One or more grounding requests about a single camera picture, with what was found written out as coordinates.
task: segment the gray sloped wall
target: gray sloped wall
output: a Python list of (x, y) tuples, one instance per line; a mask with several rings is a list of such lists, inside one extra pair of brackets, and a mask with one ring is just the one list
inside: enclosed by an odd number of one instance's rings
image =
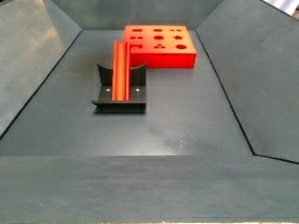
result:
[(196, 32), (255, 153), (299, 162), (299, 22), (224, 0)]
[(80, 27), (49, 0), (0, 4), (0, 136), (65, 53)]
[(83, 30), (185, 25), (195, 30), (223, 0), (52, 0)]

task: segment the dark gray surface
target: dark gray surface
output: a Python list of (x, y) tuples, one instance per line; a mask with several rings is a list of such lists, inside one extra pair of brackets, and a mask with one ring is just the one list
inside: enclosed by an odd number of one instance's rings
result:
[(121, 31), (84, 31), (0, 142), (0, 156), (249, 154), (195, 32), (193, 69), (147, 70), (144, 115), (99, 115), (96, 64)]
[(299, 23), (259, 0), (225, 0), (197, 28), (257, 155), (299, 162)]
[(261, 157), (1, 157), (0, 220), (299, 221), (299, 166)]
[(223, 0), (52, 0), (83, 30), (187, 25), (195, 30)]
[(0, 136), (80, 28), (49, 0), (0, 5)]

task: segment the red block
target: red block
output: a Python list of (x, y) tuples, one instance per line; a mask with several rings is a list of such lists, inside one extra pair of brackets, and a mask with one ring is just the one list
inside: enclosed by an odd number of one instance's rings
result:
[(196, 50), (185, 26), (128, 25), (123, 42), (131, 44), (131, 66), (193, 68)]

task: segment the black holder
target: black holder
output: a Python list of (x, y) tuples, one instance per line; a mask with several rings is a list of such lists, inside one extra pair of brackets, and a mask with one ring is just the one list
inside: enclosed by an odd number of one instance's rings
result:
[(145, 112), (145, 64), (131, 68), (131, 99), (112, 101), (113, 69), (97, 65), (100, 92), (96, 101), (100, 113), (144, 113)]

